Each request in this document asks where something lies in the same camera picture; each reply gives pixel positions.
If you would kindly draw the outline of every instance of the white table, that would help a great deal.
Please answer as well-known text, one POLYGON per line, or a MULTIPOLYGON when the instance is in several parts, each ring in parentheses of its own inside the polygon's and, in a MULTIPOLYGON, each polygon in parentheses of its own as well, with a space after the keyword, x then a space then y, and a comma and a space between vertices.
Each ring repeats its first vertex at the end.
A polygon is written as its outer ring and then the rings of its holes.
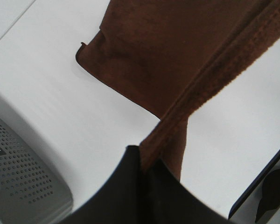
MULTIPOLYGON (((74 209, 158 122, 75 62, 107 4, 37 0, 0 40, 0 116, 63 176, 74 209)), ((190 117, 182 183, 227 217, 279 148, 280 40, 190 117)))

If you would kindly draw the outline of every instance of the brown suede fabric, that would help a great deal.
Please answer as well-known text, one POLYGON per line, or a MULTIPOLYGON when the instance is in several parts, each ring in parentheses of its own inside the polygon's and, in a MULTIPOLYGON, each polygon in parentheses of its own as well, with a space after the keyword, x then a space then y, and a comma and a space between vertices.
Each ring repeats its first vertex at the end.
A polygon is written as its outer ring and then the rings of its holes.
MULTIPOLYGON (((264 12, 268 7, 276 9, 278 6, 280 0, 111 0, 99 33, 90 44, 82 44, 76 59, 94 77, 163 118, 187 86, 196 86, 202 71, 216 57, 236 44, 240 35, 248 38, 259 32, 262 22, 272 16, 271 11, 264 12)), ((267 35, 265 49, 280 32, 267 35)), ((247 43, 242 41, 237 49, 244 48, 247 43)), ((209 70, 197 87, 200 91, 187 95, 192 102, 184 105, 187 106, 184 110, 188 109, 185 114, 190 115, 189 111, 216 94, 264 50, 257 49, 249 60, 230 67, 232 75, 226 79, 217 80, 209 70), (210 84, 215 90, 201 91, 210 84)), ((224 60, 218 63, 220 68, 227 66, 224 60)), ((163 152, 164 161, 177 177, 186 139, 187 116, 181 117, 179 124, 174 125, 177 131, 174 136, 167 138, 162 149, 153 153, 160 156, 163 152)), ((142 158, 152 155, 149 152, 152 148, 148 149, 151 146, 143 144, 142 158)), ((148 166, 154 160, 152 156, 148 166)))

